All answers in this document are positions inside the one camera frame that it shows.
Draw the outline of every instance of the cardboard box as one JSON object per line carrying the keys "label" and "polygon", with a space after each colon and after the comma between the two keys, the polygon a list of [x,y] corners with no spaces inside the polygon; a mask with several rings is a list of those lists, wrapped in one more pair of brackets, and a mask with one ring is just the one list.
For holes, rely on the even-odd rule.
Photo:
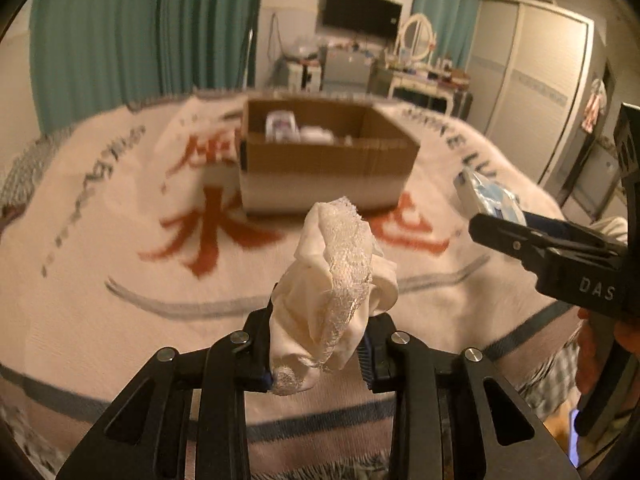
{"label": "cardboard box", "polygon": [[[267,114],[289,110],[298,126],[321,126],[351,145],[265,141]],[[240,191],[249,214],[305,213],[348,197],[359,211],[396,206],[419,142],[372,105],[321,98],[249,99],[240,141]]]}

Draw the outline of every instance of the blanket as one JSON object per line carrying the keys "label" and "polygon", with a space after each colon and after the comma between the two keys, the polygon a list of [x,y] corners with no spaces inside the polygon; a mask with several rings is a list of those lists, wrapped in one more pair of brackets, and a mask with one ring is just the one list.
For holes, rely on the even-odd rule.
{"label": "blanket", "polygon": [[[206,348],[239,329],[292,262],[302,222],[242,212],[233,138],[245,99],[122,107],[79,124],[5,229],[0,398],[61,456],[159,348]],[[578,319],[536,293],[518,261],[471,241],[452,181],[467,165],[525,210],[562,218],[559,207],[468,124],[376,106],[421,142],[398,207],[366,218],[398,264],[396,326],[432,348],[483,349],[526,384]],[[392,396],[366,389],[356,359],[308,392],[246,394],[252,474],[375,478],[393,410]]]}

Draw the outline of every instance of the television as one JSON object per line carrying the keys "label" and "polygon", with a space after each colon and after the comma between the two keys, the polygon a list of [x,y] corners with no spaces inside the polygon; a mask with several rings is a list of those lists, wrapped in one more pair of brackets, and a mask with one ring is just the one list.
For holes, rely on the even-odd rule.
{"label": "television", "polygon": [[326,0],[322,24],[394,40],[402,5],[390,0]]}

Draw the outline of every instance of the white sliding wardrobe door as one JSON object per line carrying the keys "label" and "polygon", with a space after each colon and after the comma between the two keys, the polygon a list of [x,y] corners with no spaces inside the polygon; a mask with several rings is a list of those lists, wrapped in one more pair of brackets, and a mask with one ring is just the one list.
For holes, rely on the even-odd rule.
{"label": "white sliding wardrobe door", "polygon": [[507,69],[518,20],[518,4],[480,0],[467,72],[474,96],[466,122],[485,133]]}
{"label": "white sliding wardrobe door", "polygon": [[574,104],[587,25],[522,5],[512,61],[487,137],[534,182],[546,166]]}

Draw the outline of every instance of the teal curtain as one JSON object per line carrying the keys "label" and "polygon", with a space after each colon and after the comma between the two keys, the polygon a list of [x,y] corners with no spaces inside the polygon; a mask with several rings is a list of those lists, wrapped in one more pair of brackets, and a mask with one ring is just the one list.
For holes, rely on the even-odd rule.
{"label": "teal curtain", "polygon": [[31,86],[42,133],[194,86],[238,88],[259,3],[34,0]]}
{"label": "teal curtain", "polygon": [[458,68],[464,68],[471,49],[480,0],[414,0],[412,12],[421,12],[437,33],[433,61],[450,55]]}

